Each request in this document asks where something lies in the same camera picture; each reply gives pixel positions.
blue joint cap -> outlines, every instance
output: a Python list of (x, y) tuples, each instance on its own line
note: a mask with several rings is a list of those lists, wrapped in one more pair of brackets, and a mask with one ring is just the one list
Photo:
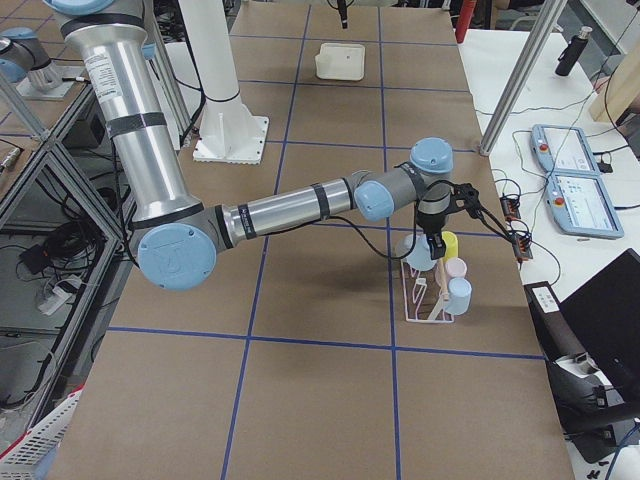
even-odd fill
[(9, 60), (0, 60), (0, 72), (11, 83), (17, 83), (27, 76), (27, 71)]
[(189, 290), (213, 271), (216, 247), (199, 228), (168, 223), (142, 237), (138, 263), (151, 283), (167, 290)]
[(411, 149), (411, 163), (426, 173), (443, 175), (453, 171), (453, 149), (441, 138), (423, 138)]
[(36, 32), (27, 27), (8, 28), (4, 32), (0, 32), (0, 36), (7, 37), (10, 40), (31, 40), (38, 38)]
[(360, 213), (370, 222), (389, 218), (395, 210), (391, 193), (375, 180), (366, 181), (356, 188), (354, 197)]
[(148, 43), (142, 46), (142, 56), (145, 60), (153, 60), (156, 57), (156, 44)]
[(80, 16), (98, 13), (110, 6), (115, 0), (44, 0), (56, 12), (64, 15)]

power strip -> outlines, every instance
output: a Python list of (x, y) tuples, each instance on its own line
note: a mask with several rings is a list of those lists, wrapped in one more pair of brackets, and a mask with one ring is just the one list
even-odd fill
[(67, 300), (78, 292), (81, 285), (82, 280), (75, 275), (70, 275), (64, 280), (60, 280), (55, 284), (51, 293), (44, 301), (38, 305), (38, 310), (47, 316), (53, 315)]

black cylinder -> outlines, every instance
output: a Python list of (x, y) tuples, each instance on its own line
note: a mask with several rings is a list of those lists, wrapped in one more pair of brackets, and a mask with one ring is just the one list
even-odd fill
[(569, 46), (565, 48), (564, 52), (560, 54), (558, 61), (558, 67), (556, 68), (556, 75), (566, 77), (571, 72), (571, 69), (580, 58), (580, 54), (587, 46), (589, 41), (589, 34), (591, 33), (590, 27), (582, 27), (578, 35), (574, 35), (569, 42)]

black screen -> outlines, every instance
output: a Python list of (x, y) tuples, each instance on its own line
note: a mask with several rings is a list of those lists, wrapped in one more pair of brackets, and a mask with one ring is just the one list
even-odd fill
[(560, 304), (565, 320), (626, 401), (640, 399), (640, 256), (628, 249)]

label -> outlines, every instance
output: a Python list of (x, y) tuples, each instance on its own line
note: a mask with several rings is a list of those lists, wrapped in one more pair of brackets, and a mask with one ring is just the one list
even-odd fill
[(100, 103), (122, 96), (118, 76), (107, 52), (92, 55), (85, 60), (85, 65)]
[(558, 307), (555, 298), (553, 298), (551, 290), (549, 290), (547, 287), (538, 287), (532, 290), (544, 313), (560, 311), (560, 307)]

